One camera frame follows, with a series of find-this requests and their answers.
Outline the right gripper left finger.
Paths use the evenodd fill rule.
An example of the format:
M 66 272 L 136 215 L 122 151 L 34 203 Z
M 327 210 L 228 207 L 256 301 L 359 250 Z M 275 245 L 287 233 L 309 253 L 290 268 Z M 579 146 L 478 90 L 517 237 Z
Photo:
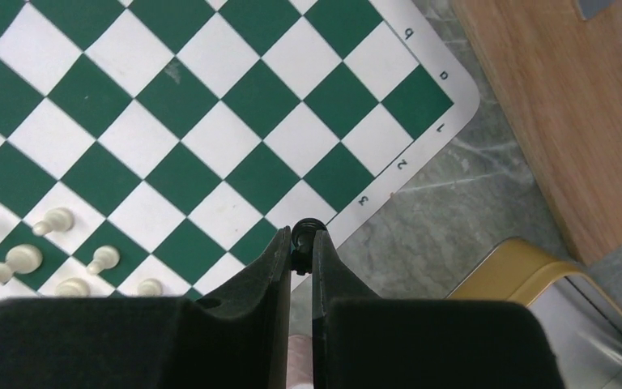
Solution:
M 291 230 L 187 297 L 0 301 L 0 388 L 283 388 Z

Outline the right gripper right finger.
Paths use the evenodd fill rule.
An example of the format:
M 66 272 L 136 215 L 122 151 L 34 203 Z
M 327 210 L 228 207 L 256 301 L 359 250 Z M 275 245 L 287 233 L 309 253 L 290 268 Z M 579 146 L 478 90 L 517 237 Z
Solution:
M 313 243 L 313 384 L 317 388 L 562 388 L 536 317 L 508 301 L 378 296 Z

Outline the black rook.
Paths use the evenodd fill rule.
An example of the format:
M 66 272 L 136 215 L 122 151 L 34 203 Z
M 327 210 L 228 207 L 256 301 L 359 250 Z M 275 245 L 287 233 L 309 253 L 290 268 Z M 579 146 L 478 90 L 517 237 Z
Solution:
M 313 243 L 317 231 L 326 231 L 327 227 L 315 218 L 298 221 L 291 231 L 292 270 L 298 276 L 310 274 L 313 270 Z

